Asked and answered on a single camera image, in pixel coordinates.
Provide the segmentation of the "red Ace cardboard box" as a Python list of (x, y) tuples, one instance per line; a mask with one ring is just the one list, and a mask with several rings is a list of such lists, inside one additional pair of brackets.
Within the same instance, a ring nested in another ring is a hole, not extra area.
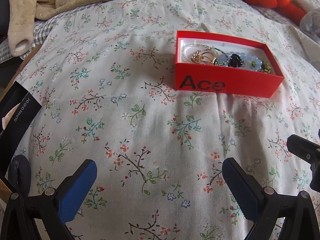
[[(256, 63), (270, 67), (269, 74), (245, 68), (192, 63), (191, 57), (204, 52), (234, 52), (253, 56)], [(284, 81), (284, 75), (264, 43), (218, 33), (182, 31), (176, 33), (175, 89), (270, 98)]]

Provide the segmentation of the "black iQOO phone box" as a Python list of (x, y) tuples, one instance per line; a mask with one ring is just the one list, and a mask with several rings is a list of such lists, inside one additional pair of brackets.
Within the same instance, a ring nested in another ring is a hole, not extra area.
[(1, 100), (1, 176), (29, 125), (41, 109), (41, 104), (20, 83), (14, 82)]

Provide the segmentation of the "floral bed sheet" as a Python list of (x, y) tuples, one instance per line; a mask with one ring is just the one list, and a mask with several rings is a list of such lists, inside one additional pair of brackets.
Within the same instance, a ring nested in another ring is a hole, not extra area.
[[(176, 31), (269, 46), (284, 81), (269, 99), (174, 89)], [(17, 153), (31, 194), (85, 159), (98, 175), (68, 228), (76, 239), (243, 239), (224, 159), (278, 193), (309, 191), (309, 165), (287, 138), (318, 142), (319, 72), (301, 33), (241, 3), (119, 0), (59, 20), (16, 80), (42, 109)]]

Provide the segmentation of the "grey white crumpled clothing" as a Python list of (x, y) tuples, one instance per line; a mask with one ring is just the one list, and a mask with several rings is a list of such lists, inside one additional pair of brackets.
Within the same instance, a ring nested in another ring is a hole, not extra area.
[(320, 13), (319, 9), (308, 12), (300, 21), (301, 31), (319, 44)]

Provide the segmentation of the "grey checked blanket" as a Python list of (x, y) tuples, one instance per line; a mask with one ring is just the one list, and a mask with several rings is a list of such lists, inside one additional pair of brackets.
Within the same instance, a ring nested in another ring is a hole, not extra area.
[[(215, 5), (218, 5), (218, 6), (227, 5), (232, 7), (233, 9), (235, 8), (244, 9), (245, 11), (261, 14), (264, 17), (268, 18), (269, 20), (273, 20), (278, 23), (294, 25), (292, 21), (288, 20), (284, 16), (281, 16), (280, 14), (278, 14), (276, 11), (272, 9), (262, 8), (255, 5), (248, 5), (242, 0), (201, 0), (201, 1), (214, 3)], [(25, 54), (23, 54), (21, 58), (24, 59), (37, 45), (43, 44), (47, 36), (51, 32), (52, 28), (58, 24), (59, 20), (69, 18), (75, 15), (76, 12), (82, 11), (84, 9), (88, 9), (93, 6), (95, 5), (90, 4), (90, 5), (81, 6), (76, 9), (63, 12), (47, 21), (36, 21), (35, 28), (34, 28), (34, 40), (33, 40), (33, 43), (31, 44), (31, 48)]]

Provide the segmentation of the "orange pumpkin plush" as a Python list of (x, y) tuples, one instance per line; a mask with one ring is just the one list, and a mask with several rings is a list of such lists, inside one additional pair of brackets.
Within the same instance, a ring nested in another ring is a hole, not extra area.
[(299, 26), (306, 11), (294, 0), (244, 0), (247, 4), (274, 9), (277, 13)]

